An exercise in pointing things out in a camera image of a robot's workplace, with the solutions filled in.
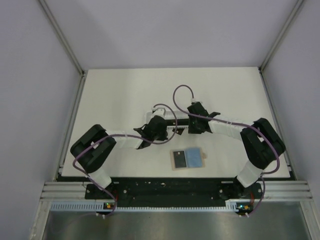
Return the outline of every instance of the robotic arm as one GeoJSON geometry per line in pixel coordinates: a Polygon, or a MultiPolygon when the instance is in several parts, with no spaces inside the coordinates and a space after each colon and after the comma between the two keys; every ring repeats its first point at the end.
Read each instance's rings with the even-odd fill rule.
{"type": "Polygon", "coordinates": [[[157,108],[152,113],[148,124],[140,128],[134,128],[128,131],[105,130],[101,125],[92,126],[78,141],[70,148],[71,154],[76,158],[85,149],[90,147],[98,140],[106,138],[96,147],[93,147],[79,158],[78,162],[83,170],[101,187],[106,188],[111,183],[111,178],[101,168],[113,149],[133,148],[144,149],[151,145],[153,141],[167,140],[167,124],[164,119],[166,111],[164,108],[157,108]],[[126,137],[129,135],[140,136],[141,138],[126,137]]]}
{"type": "Polygon", "coordinates": [[[258,129],[269,140],[279,156],[286,150],[285,144],[265,118],[260,118],[254,122],[244,122],[239,119],[223,116],[218,112],[208,114],[201,102],[198,101],[193,102],[187,109],[191,114],[215,119],[207,120],[190,116],[188,133],[201,134],[209,132],[213,134],[223,134],[243,142],[248,161],[233,181],[234,186],[240,188],[239,190],[245,189],[255,183],[263,170],[265,170],[276,157],[267,143],[261,140],[260,136],[254,130],[249,127],[232,125],[231,123],[243,123],[258,129]]]}

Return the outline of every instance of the white table surface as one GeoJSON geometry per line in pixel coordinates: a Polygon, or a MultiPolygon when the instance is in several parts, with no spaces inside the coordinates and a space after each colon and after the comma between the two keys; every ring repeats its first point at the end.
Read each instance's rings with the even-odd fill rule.
{"type": "MultiPolygon", "coordinates": [[[[83,176],[72,167],[74,157],[70,147],[94,124],[100,124],[107,132],[139,128],[154,104],[164,103],[176,109],[172,94],[180,84],[189,85],[209,113],[219,112],[247,121],[263,117],[274,126],[256,67],[93,69],[87,74],[62,176],[83,176]]],[[[176,99],[186,109],[191,103],[191,94],[181,88],[176,99]]],[[[239,140],[212,133],[188,134],[185,130],[164,145],[113,150],[102,167],[111,177],[233,178],[247,160],[239,140]],[[170,150],[188,147],[202,148],[207,155],[205,167],[172,170],[170,150]]],[[[275,167],[276,161],[266,171],[275,167]]],[[[281,156],[279,171],[265,177],[289,176],[281,156]]]]}

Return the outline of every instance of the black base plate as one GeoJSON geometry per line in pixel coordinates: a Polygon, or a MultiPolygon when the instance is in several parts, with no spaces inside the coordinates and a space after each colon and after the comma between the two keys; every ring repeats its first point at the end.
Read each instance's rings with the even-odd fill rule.
{"type": "MultiPolygon", "coordinates": [[[[230,188],[232,181],[222,182],[214,178],[150,178],[116,177],[106,188],[117,198],[118,207],[224,207],[221,189],[230,188]]],[[[250,192],[256,199],[261,197],[261,185],[255,183],[246,190],[243,199],[250,201],[250,192]]],[[[238,193],[229,195],[238,199],[238,193]]],[[[111,197],[88,184],[85,199],[109,200],[111,197]]]]}

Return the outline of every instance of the metal floor panel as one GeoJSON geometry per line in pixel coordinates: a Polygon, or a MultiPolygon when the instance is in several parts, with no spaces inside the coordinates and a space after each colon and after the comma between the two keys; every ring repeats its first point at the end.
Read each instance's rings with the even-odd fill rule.
{"type": "MultiPolygon", "coordinates": [[[[54,231],[83,212],[51,212],[54,231]]],[[[299,203],[266,202],[250,218],[231,212],[121,212],[105,220],[88,215],[43,240],[310,240],[299,203]]]]}

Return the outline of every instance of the gray wall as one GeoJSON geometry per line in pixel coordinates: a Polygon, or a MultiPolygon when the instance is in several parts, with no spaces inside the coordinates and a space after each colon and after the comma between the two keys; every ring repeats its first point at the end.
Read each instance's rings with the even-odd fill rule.
{"type": "Polygon", "coordinates": [[[296,0],[46,0],[84,69],[259,66],[296,0]]]}
{"type": "Polygon", "coordinates": [[[35,0],[0,8],[0,238],[29,235],[79,75],[35,0]]]}
{"type": "Polygon", "coordinates": [[[299,178],[320,210],[320,1],[308,0],[265,71],[299,178]]]}

